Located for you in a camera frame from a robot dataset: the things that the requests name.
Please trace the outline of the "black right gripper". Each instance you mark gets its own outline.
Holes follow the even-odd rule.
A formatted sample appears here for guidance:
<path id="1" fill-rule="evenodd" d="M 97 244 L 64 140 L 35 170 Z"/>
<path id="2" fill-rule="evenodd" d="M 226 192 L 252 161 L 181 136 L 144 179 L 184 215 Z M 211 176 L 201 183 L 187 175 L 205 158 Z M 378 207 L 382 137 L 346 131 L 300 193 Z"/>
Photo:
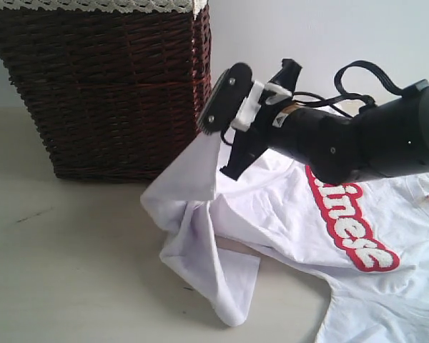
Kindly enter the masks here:
<path id="1" fill-rule="evenodd" d="M 238 180 L 269 149 L 303 164 L 314 162 L 315 110 L 289 97 L 301 71 L 294 59 L 282 59 L 281 70 L 268 81 L 267 89 L 285 96 L 274 100 L 270 92 L 262 95 L 250 129 L 235 131 L 229 159 L 220 169 L 226 177 Z"/>

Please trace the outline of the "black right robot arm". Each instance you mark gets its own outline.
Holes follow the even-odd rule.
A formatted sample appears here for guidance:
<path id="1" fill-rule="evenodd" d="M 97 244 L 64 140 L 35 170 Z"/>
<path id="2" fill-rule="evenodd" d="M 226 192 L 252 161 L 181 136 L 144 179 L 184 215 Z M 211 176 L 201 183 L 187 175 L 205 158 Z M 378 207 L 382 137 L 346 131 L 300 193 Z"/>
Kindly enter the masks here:
<path id="1" fill-rule="evenodd" d="M 329 99 L 268 89 L 249 129 L 235 134 L 222 173 L 239 179 L 267 150 L 334 185 L 429 172 L 429 82 L 400 88 L 372 62 L 353 66 L 371 72 L 395 99 L 379 105 L 347 91 L 343 71 L 334 78 L 338 95 Z"/>

